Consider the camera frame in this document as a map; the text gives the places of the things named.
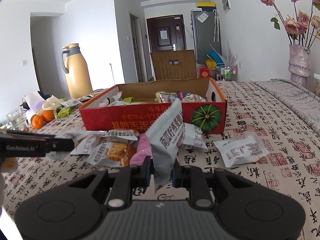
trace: vase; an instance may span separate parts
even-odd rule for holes
[[[290,80],[302,87],[307,86],[307,79],[311,76],[311,52],[307,47],[289,44],[290,59],[288,70],[291,73]]]

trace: large thermos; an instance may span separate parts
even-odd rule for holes
[[[87,63],[80,52],[78,43],[62,47],[62,68],[66,73],[71,98],[80,98],[91,94],[92,86]]]

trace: floor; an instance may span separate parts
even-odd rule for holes
[[[8,240],[23,240],[15,223],[7,215],[4,208],[0,217],[0,228]]]

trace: grey blanket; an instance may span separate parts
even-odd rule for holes
[[[318,96],[285,79],[252,82],[288,106],[320,135],[320,98]]]

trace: refrigerator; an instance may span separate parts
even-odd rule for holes
[[[195,43],[195,56],[196,62],[205,65],[205,61],[208,59],[204,56],[206,52],[212,50],[210,44],[214,49],[221,54],[221,38],[218,33],[218,27],[216,31],[216,39],[214,40],[214,12],[207,12],[209,17],[204,21],[199,21],[196,17],[201,14],[201,11],[191,11],[193,38]]]

